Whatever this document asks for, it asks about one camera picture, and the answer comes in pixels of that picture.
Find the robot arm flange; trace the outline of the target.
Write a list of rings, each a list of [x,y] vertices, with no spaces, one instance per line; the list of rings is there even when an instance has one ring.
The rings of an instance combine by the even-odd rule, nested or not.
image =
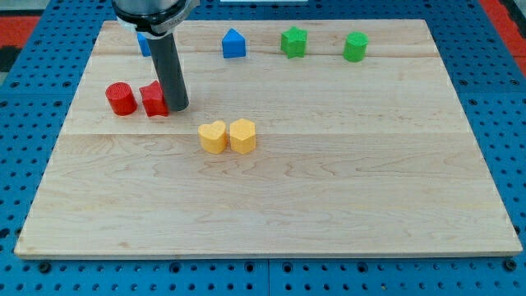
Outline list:
[[[118,22],[148,39],[160,39],[173,33],[185,21],[200,0],[112,0]]]

